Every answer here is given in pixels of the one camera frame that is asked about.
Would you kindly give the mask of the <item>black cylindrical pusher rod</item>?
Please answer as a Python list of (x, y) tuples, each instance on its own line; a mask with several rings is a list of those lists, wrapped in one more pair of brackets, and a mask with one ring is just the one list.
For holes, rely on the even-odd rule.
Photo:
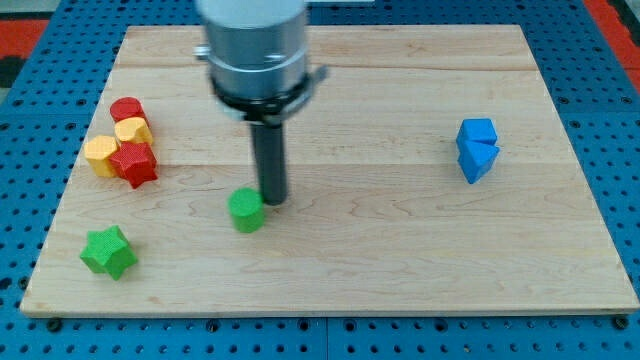
[(252, 124), (250, 132), (263, 202), (270, 206), (279, 205), (288, 194), (283, 126)]

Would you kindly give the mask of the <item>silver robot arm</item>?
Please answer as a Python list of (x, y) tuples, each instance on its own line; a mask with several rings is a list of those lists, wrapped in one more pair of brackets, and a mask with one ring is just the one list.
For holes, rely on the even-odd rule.
[(310, 68), (303, 0), (197, 0), (215, 96), (250, 125), (263, 202), (288, 197), (285, 122), (312, 98), (328, 67)]

